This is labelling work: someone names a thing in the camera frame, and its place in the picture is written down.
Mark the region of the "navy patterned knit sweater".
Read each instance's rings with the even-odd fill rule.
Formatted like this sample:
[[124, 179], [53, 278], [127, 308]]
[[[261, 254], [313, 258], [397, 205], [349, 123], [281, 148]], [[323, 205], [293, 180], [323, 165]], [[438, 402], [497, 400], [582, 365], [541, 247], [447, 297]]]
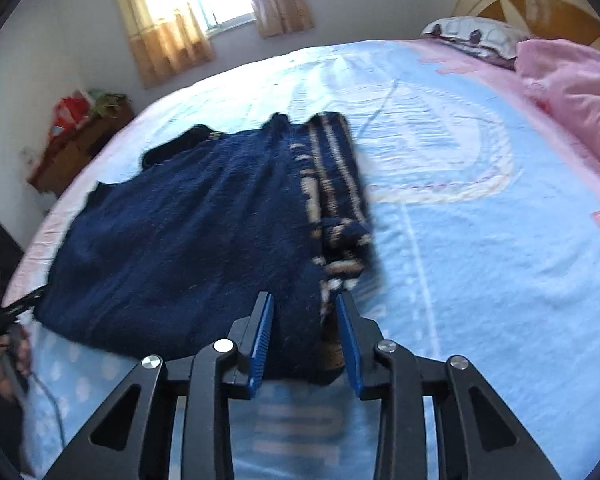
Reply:
[[275, 301], [265, 377], [327, 385], [342, 371], [336, 296], [370, 260], [372, 220], [343, 114], [196, 125], [99, 184], [74, 218], [34, 315], [86, 346], [185, 358]]

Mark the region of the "brown wooden side table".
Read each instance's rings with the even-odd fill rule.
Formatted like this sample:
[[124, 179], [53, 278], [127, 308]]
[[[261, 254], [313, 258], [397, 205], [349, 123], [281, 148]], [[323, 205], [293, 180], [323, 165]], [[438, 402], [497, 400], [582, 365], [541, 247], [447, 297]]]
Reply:
[[46, 148], [27, 182], [39, 193], [61, 196], [106, 144], [135, 117], [130, 101], [117, 96], [104, 116], [94, 113], [86, 123]]

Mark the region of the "light blue bed cover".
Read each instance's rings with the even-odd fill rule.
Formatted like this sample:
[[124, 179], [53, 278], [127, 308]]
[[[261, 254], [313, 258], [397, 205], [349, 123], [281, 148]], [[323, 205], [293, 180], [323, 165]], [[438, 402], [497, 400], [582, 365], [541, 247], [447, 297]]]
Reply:
[[240, 66], [148, 106], [58, 200], [9, 284], [41, 286], [97, 183], [193, 125], [348, 118], [375, 255], [355, 286], [384, 334], [467, 356], [558, 474], [600, 459], [600, 164], [509, 70], [425, 40], [364, 41]]

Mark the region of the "red bag on table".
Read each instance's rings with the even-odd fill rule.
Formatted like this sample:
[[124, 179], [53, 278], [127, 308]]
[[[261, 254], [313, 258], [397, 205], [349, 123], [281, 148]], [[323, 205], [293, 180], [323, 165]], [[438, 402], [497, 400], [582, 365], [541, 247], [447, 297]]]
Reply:
[[48, 134], [54, 138], [72, 131], [90, 114], [91, 103], [79, 90], [65, 96], [54, 106], [54, 117]]

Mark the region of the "green plant on table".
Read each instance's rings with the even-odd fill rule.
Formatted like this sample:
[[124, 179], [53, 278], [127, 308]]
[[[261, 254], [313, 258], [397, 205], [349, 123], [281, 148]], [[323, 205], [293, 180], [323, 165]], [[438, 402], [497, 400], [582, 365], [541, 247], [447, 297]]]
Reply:
[[116, 116], [117, 111], [128, 100], [125, 94], [93, 89], [88, 92], [92, 99], [91, 111], [99, 117]]

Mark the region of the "left beige window curtain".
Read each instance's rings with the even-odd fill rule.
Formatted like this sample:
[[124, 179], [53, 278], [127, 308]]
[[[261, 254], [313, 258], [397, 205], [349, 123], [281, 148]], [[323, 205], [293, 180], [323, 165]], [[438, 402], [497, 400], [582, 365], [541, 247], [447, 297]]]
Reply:
[[138, 76], [146, 88], [214, 60], [197, 0], [117, 0]]

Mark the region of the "pink folded quilt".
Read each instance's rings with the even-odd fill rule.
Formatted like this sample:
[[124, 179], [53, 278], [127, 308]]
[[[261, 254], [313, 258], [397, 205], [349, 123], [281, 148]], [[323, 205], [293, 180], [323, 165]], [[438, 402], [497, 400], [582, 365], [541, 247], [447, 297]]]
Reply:
[[600, 51], [568, 40], [517, 46], [515, 70], [544, 114], [542, 131], [573, 167], [600, 176]]

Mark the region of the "white patterned pillow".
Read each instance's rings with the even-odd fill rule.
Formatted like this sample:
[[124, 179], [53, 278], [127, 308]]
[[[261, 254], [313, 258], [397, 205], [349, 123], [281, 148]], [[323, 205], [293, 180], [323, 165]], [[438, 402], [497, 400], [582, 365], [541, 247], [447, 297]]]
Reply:
[[517, 46], [532, 38], [512, 25], [480, 16], [453, 16], [429, 23], [420, 36], [441, 41], [473, 58], [512, 70]]

